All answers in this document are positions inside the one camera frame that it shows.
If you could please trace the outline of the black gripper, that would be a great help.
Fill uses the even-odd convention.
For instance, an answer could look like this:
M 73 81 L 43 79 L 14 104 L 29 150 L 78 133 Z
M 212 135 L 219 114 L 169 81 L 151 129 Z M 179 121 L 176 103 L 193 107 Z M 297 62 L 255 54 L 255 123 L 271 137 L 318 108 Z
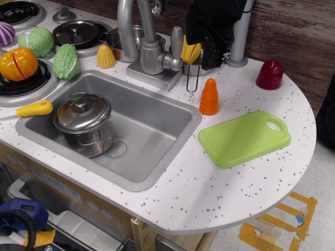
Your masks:
M 188 45 L 205 42 L 202 69 L 220 67 L 231 54 L 233 26 L 241 19 L 246 1 L 193 1 L 186 19 Z

